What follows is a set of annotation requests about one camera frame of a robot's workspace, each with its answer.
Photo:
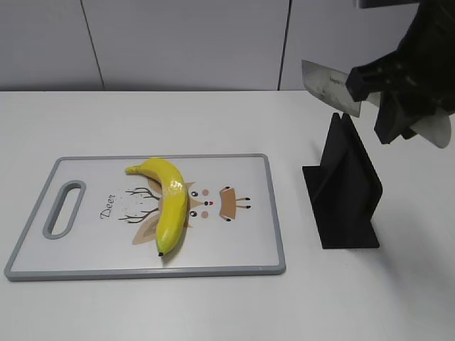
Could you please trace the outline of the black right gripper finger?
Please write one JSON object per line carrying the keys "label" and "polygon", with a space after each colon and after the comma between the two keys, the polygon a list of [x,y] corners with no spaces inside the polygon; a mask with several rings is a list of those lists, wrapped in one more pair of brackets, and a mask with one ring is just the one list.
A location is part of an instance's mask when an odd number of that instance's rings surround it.
{"label": "black right gripper finger", "polygon": [[426,96],[410,92],[381,92],[375,133],[381,144],[390,144],[399,135],[411,138],[410,127],[437,110],[436,104]]}
{"label": "black right gripper finger", "polygon": [[414,53],[393,51],[371,63],[354,67],[346,80],[346,88],[354,102],[361,102],[374,92],[390,92],[402,101],[414,99],[406,80],[412,74]]}

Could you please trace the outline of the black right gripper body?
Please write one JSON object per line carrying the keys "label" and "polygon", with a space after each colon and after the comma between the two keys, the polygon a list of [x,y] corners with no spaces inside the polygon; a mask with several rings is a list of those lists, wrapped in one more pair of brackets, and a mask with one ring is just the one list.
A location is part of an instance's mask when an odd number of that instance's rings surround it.
{"label": "black right gripper body", "polygon": [[421,1],[397,52],[406,88],[454,113],[454,1]]}

